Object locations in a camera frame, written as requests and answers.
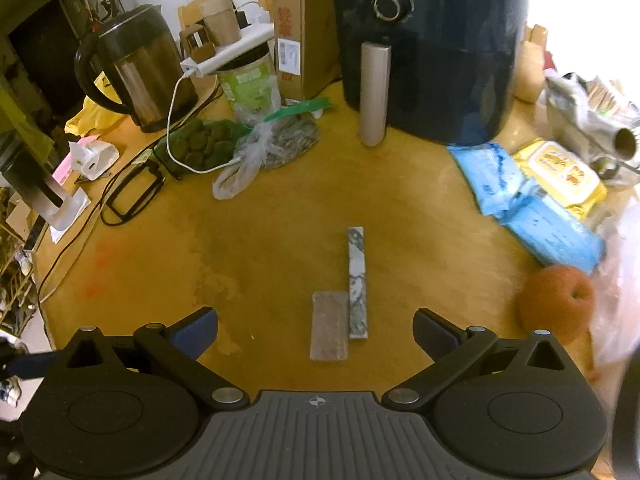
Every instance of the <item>orange sponge ball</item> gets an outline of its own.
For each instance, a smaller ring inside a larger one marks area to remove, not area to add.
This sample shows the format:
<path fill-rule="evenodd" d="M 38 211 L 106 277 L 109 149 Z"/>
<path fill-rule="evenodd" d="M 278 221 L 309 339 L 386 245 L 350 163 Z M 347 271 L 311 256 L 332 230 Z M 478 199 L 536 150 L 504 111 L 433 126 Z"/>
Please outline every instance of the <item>orange sponge ball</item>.
<path fill-rule="evenodd" d="M 573 342 L 588 330 L 594 306 L 590 278 L 568 265 L 554 265 L 532 274 L 516 297 L 523 329 L 550 330 L 562 344 Z"/>

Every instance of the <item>printed label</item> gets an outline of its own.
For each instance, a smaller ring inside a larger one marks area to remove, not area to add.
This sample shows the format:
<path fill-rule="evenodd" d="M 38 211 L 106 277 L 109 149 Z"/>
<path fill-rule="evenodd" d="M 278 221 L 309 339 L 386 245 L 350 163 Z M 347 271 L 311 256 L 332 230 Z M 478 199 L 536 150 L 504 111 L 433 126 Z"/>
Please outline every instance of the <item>printed label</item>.
<path fill-rule="evenodd" d="M 281 72 L 300 75 L 300 42 L 278 38 L 278 68 Z"/>
<path fill-rule="evenodd" d="M 598 185 L 593 170 L 551 142 L 531 155 L 529 167 L 572 203 L 584 202 Z"/>

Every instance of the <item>wooden table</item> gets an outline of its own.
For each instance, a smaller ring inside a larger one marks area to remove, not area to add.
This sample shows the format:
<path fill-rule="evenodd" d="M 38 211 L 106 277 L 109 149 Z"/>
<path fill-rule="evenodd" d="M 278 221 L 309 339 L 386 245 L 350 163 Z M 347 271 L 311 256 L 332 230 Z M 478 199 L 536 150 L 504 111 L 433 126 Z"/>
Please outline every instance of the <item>wooden table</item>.
<path fill-rule="evenodd" d="M 47 294 L 66 275 L 44 303 L 54 343 L 63 346 L 83 325 L 117 335 L 171 324 L 207 304 L 220 331 L 201 362 L 252 395 L 261 388 L 381 394 L 430 363 L 412 339 L 418 308 L 462 327 L 524 336 L 511 302 L 540 265 L 478 212 L 446 149 L 392 128 L 378 147 L 365 148 L 341 86 L 324 95 L 337 107 L 318 121 L 318 144 L 292 164 L 261 171 L 236 198 L 214 199 L 214 176 L 192 174 L 169 178 L 125 226 L 91 222 L 92 234 L 87 229 L 44 287 Z M 206 114 L 229 111 L 220 101 Z M 508 151 L 536 137 L 532 114 L 516 102 L 497 139 Z M 127 119 L 102 138 L 120 150 L 120 167 L 154 136 Z M 88 185 L 89 196 L 105 184 Z M 40 279 L 83 219 L 59 246 L 43 243 Z M 350 226 L 365 229 L 369 339 L 351 342 L 346 362 L 312 362 L 311 296 L 347 289 Z M 590 366 L 587 335 L 569 351 L 582 369 Z"/>

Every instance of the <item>yellow package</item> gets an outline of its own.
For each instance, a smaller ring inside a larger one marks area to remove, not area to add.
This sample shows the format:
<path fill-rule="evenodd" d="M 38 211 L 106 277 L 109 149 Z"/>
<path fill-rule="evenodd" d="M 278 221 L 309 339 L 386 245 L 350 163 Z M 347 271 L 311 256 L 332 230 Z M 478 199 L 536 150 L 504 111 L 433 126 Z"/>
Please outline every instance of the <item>yellow package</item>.
<path fill-rule="evenodd" d="M 513 155 L 513 160 L 580 221 L 607 197 L 607 188 L 597 173 L 552 140 L 534 140 Z"/>
<path fill-rule="evenodd" d="M 117 103 L 120 102 L 120 98 L 109 83 L 107 76 L 104 75 L 104 72 L 96 78 L 95 85 L 109 99 Z M 123 117 L 125 117 L 123 114 L 102 108 L 88 97 L 85 97 L 82 110 L 66 122 L 65 131 L 68 134 L 84 137 L 91 130 L 110 128 Z"/>

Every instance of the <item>white cable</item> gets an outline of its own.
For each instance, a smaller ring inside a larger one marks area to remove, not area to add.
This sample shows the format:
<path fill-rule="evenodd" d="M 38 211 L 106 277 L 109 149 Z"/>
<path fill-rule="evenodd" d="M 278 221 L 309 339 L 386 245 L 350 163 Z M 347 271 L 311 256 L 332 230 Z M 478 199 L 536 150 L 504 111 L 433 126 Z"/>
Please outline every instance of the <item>white cable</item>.
<path fill-rule="evenodd" d="M 254 0 L 251 0 L 250 2 L 245 2 L 244 4 L 242 4 L 241 6 L 237 6 L 236 10 L 240 10 L 242 9 L 244 6 L 247 6 L 249 4 L 256 4 L 258 7 L 262 8 L 261 4 L 259 2 L 256 2 Z"/>
<path fill-rule="evenodd" d="M 193 68 L 185 72 L 184 74 L 182 74 L 181 78 L 178 79 L 178 82 L 175 84 L 174 96 L 171 98 L 171 105 L 169 106 L 169 116 L 166 118 L 166 136 L 165 136 L 166 152 L 168 153 L 171 160 L 174 161 L 176 164 L 178 164 L 178 166 L 182 166 L 187 170 L 193 171 L 193 173 L 207 174 L 207 173 L 211 173 L 212 171 L 221 170 L 222 168 L 226 168 L 227 166 L 231 166 L 232 164 L 237 164 L 242 160 L 242 157 L 237 156 L 236 158 L 233 158 L 229 162 L 226 162 L 225 164 L 220 164 L 219 166 L 216 166 L 215 168 L 211 168 L 210 170 L 199 171 L 199 170 L 194 170 L 191 166 L 188 166 L 183 162 L 180 162 L 174 157 L 173 153 L 171 153 L 171 149 L 169 148 L 169 130 L 171 129 L 171 114 L 174 111 L 175 95 L 178 93 L 178 86 L 180 85 L 180 82 L 183 81 L 184 79 L 188 79 L 194 72 L 195 72 L 195 69 Z"/>

